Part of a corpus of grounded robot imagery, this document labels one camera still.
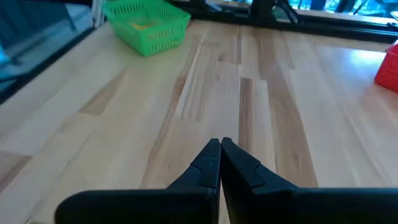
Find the green basket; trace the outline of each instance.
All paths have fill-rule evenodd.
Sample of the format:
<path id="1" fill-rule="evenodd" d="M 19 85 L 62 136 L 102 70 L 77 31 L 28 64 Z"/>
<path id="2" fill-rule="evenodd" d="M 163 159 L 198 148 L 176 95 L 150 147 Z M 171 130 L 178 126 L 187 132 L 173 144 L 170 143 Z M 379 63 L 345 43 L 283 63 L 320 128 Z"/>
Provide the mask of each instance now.
<path id="1" fill-rule="evenodd" d="M 144 56 L 178 46 L 191 17 L 160 0 L 109 1 L 102 8 L 116 35 Z"/>

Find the black metal bar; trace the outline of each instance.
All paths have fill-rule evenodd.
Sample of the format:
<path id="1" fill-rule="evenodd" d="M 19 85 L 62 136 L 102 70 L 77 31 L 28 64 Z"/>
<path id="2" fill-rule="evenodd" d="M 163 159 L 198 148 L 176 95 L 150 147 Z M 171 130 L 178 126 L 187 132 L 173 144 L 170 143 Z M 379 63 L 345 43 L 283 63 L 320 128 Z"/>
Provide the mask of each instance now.
<path id="1" fill-rule="evenodd" d="M 290 6 L 289 8 L 284 8 L 284 11 L 286 13 L 291 12 L 289 15 L 296 17 L 297 21 L 277 21 L 272 14 L 272 10 L 274 6 L 285 4 L 281 0 L 254 0 L 249 9 L 220 5 L 223 9 L 221 12 L 199 9 L 189 2 L 170 0 L 169 3 L 189 12 L 192 15 L 192 19 L 327 35 L 354 40 L 384 42 L 388 44 L 393 43 L 398 38 L 397 27 L 390 26 L 389 24 L 320 16 L 303 16 L 298 15 Z"/>

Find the red container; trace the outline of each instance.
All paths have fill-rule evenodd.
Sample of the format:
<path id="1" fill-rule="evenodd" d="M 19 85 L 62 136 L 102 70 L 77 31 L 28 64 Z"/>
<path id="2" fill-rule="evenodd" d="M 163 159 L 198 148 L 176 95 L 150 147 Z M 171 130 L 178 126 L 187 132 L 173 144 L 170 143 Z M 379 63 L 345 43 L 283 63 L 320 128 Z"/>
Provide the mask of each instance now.
<path id="1" fill-rule="evenodd" d="M 374 82 L 398 93 L 398 40 L 386 52 Z"/>

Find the plastic basket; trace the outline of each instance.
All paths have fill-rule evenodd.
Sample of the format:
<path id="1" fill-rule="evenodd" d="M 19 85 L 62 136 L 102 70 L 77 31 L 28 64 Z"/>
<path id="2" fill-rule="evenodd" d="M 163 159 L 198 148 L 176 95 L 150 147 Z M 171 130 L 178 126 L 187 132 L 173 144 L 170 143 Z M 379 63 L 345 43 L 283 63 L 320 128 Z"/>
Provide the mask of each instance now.
<path id="1" fill-rule="evenodd" d="M 398 93 L 398 41 L 387 50 L 387 55 L 381 63 L 374 81 Z"/>
<path id="2" fill-rule="evenodd" d="M 116 35 L 144 56 L 178 46 L 191 17 L 159 0 L 110 1 L 102 8 Z"/>

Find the wooden table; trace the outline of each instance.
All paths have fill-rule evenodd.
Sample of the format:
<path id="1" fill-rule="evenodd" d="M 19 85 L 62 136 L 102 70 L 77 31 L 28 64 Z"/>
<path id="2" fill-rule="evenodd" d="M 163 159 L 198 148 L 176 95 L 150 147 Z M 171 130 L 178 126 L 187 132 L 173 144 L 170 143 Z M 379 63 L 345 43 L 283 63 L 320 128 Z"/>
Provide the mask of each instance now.
<path id="1" fill-rule="evenodd" d="M 397 186 L 398 95 L 373 84 L 386 47 L 194 21 L 144 58 L 106 24 L 0 106 L 0 223 L 164 188 L 224 136 L 301 187 Z"/>

